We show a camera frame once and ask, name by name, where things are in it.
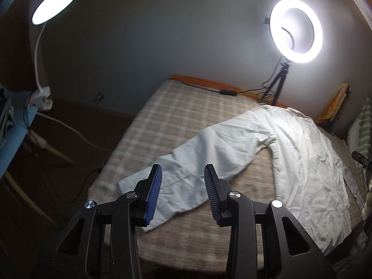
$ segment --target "power adapter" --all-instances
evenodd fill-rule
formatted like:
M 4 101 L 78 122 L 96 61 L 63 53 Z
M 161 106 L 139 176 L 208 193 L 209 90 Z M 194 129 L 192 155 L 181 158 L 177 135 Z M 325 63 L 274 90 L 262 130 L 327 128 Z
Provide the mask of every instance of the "power adapter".
M 223 96 L 237 96 L 238 93 L 235 90 L 220 90 L 220 94 Z

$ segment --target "folded cloth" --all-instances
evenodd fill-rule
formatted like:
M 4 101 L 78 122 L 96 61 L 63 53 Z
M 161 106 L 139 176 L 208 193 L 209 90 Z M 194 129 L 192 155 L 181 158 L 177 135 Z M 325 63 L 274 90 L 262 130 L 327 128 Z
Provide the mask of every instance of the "folded cloth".
M 14 107 L 10 99 L 3 96 L 4 90 L 0 90 L 0 149 L 6 142 L 8 128 L 16 122 L 14 119 Z
M 264 147 L 273 154 L 276 198 L 325 254 L 331 252 L 351 232 L 343 178 L 351 190 L 357 190 L 356 183 L 310 117 L 273 106 L 207 127 L 171 154 L 157 158 L 154 163 L 162 166 L 163 182 L 154 219 L 145 231 L 208 199 L 206 164 L 213 164 L 219 178 L 230 181 Z M 132 191 L 150 170 L 121 180 L 121 192 Z

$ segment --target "metal screw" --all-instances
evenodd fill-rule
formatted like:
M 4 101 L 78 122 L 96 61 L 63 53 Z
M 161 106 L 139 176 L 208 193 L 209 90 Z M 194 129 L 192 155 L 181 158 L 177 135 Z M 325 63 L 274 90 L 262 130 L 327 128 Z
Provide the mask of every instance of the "metal screw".
M 137 197 L 137 193 L 134 192 L 134 191 L 131 191 L 131 192 L 128 192 L 127 194 L 125 194 L 125 197 L 128 198 L 128 199 L 134 199 Z
M 93 208 L 95 205 L 96 205 L 96 202 L 93 201 L 93 200 L 88 200 L 88 201 L 84 204 L 84 206 L 85 206 L 87 209 Z
M 240 197 L 240 193 L 238 191 L 232 191 L 230 192 L 230 197 L 231 198 L 239 198 Z
M 280 200 L 273 200 L 272 202 L 271 202 L 271 204 L 273 205 L 273 207 L 275 207 L 275 208 L 281 208 L 282 206 L 283 206 L 283 203 L 280 201 Z

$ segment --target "black cable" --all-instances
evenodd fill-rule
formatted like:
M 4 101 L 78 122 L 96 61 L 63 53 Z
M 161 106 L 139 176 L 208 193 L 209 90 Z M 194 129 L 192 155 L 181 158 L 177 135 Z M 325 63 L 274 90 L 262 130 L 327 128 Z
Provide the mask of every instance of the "black cable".
M 275 96 L 275 92 L 274 91 L 272 91 L 272 90 L 269 90 L 269 92 L 271 92 L 270 94 L 267 94 L 266 96 L 265 96 L 265 93 L 266 93 L 266 91 L 265 92 L 260 92 L 260 93 L 257 93 L 257 95 L 256 95 L 256 100 L 257 100 L 257 103 L 264 103 L 265 102 L 265 100 L 269 100 L 269 99 L 272 99 L 274 96 Z
M 292 40 L 292 50 L 295 48 L 295 38 L 293 37 L 293 35 L 289 32 L 288 29 L 285 29 L 284 27 L 282 27 L 282 29 L 287 32 L 289 34 L 289 36 L 291 37 L 291 40 Z
M 278 69 L 278 66 L 279 66 L 280 62 L 282 61 L 282 58 L 283 58 L 283 56 L 280 56 L 278 63 L 276 63 L 276 65 L 275 65 L 275 67 L 274 67 L 274 70 L 273 70 L 273 72 L 271 73 L 271 76 L 267 79 L 267 81 L 264 81 L 264 82 L 261 84 L 262 88 L 259 88 L 259 89 L 249 89 L 249 90 L 245 90 L 245 91 L 242 91 L 242 92 L 238 92 L 238 94 L 241 94 L 241 93 L 244 93 L 244 92 L 248 92 L 248 91 L 258 91 L 258 90 L 262 90 L 262 89 L 266 89 L 266 90 L 267 90 L 268 87 L 266 87 L 265 84 L 268 83 L 268 82 L 270 82 L 271 79 L 274 77 L 275 72 L 276 72 L 276 70 Z
M 37 145 L 40 147 L 40 144 L 39 144 L 39 141 L 37 140 L 36 136 L 34 136 L 31 132 L 31 129 L 30 129 L 30 122 L 28 120 L 28 114 L 27 114 L 27 110 L 28 110 L 28 105 L 30 103 L 30 99 L 31 99 L 31 96 L 34 94 L 34 92 L 36 92 L 36 90 L 30 92 L 27 97 L 26 97 L 26 100 L 25 100 L 25 104 L 23 106 L 23 121 L 25 122 L 25 125 L 26 125 L 26 129 L 28 130 L 28 134 L 30 136 L 30 140 L 31 140 L 31 136 L 33 137 L 33 139 L 35 140 L 35 142 L 37 143 Z
M 208 90 L 208 91 L 211 91 L 211 92 L 217 92 L 217 93 L 219 93 L 219 91 L 217 91 L 217 90 L 211 90 L 211 89 L 208 89 L 208 88 L 204 88 L 204 87 L 200 87 L 200 86 L 196 86 L 196 85 L 188 84 L 188 83 L 186 83 L 186 82 L 180 81 L 180 80 L 175 79 L 175 78 L 170 78 L 170 80 L 179 81 L 179 82 L 184 83 L 185 85 L 189 85 L 189 86 L 191 86 L 191 87 L 195 87 L 195 88 L 204 89 L 204 90 Z
M 48 189 L 48 187 L 47 187 L 47 185 L 46 185 L 46 183 L 44 182 L 44 179 L 42 178 L 42 175 L 41 175 L 41 171 L 40 171 L 40 180 L 41 180 L 41 182 L 43 183 L 43 185 L 44 185 L 44 188 L 46 189 L 46 191 L 47 191 L 47 193 L 48 193 L 48 195 L 49 195 L 49 197 L 50 197 L 50 199 L 52 200 L 52 202 L 53 202 L 53 204 L 54 204 L 54 207 L 55 207 L 55 209 L 58 211 L 58 213 L 62 216 L 62 218 L 63 219 L 66 219 L 66 216 L 65 215 L 63 215 L 62 214 L 62 212 L 60 211 L 60 209 L 58 208 L 58 205 L 57 205 L 57 203 L 55 202 L 55 200 L 54 200 L 54 198 L 53 198 L 53 196 L 52 196 L 52 194 L 50 193 L 50 191 L 49 191 L 49 189 Z
M 90 173 L 85 177 L 85 179 L 84 179 L 84 181 L 83 181 L 83 184 L 81 185 L 81 188 L 80 188 L 79 193 L 78 193 L 77 196 L 76 196 L 73 200 L 71 200 L 71 201 L 66 201 L 66 200 L 62 199 L 62 198 L 58 195 L 58 193 L 56 192 L 56 190 L 55 190 L 55 188 L 54 188 L 54 186 L 53 186 L 53 184 L 52 184 L 52 181 L 49 180 L 49 182 L 50 182 L 50 184 L 51 184 L 51 186 L 52 186 L 52 189 L 53 189 L 55 195 L 58 197 L 58 199 L 59 199 L 60 201 L 64 202 L 64 203 L 68 203 L 68 204 L 70 204 L 70 203 L 74 203 L 74 202 L 79 198 L 79 196 L 81 195 L 81 193 L 82 193 L 82 191 L 83 191 L 83 189 L 84 189 L 85 182 L 87 181 L 87 179 L 89 178 L 89 176 L 91 176 L 93 173 L 96 173 L 96 172 L 97 172 L 97 173 L 101 173 L 102 169 L 103 169 L 102 167 L 101 167 L 101 168 L 94 169 L 93 171 L 91 171 L 91 172 L 90 172 Z

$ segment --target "black clamp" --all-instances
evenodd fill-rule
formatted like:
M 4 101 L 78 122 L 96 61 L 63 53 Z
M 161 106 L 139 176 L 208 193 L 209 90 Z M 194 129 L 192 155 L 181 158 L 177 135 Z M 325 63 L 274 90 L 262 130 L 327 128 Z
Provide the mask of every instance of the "black clamp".
M 324 254 L 281 201 L 260 203 L 232 191 L 211 164 L 205 167 L 204 180 L 213 218 L 221 227 L 231 226 L 226 279 L 257 278 L 257 223 L 262 228 L 265 278 L 336 278 Z
M 372 164 L 371 164 L 370 159 L 368 159 L 367 157 L 365 157 L 364 155 L 360 154 L 357 151 L 353 151 L 353 153 L 351 154 L 351 157 L 355 161 L 360 163 L 363 166 L 364 169 L 366 169 L 369 172 L 372 172 Z
M 87 201 L 41 249 L 32 277 L 102 278 L 105 226 L 111 224 L 110 278 L 142 278 L 135 226 L 146 227 L 153 219 L 161 180 L 161 167 L 153 165 L 147 179 L 116 201 L 101 205 Z

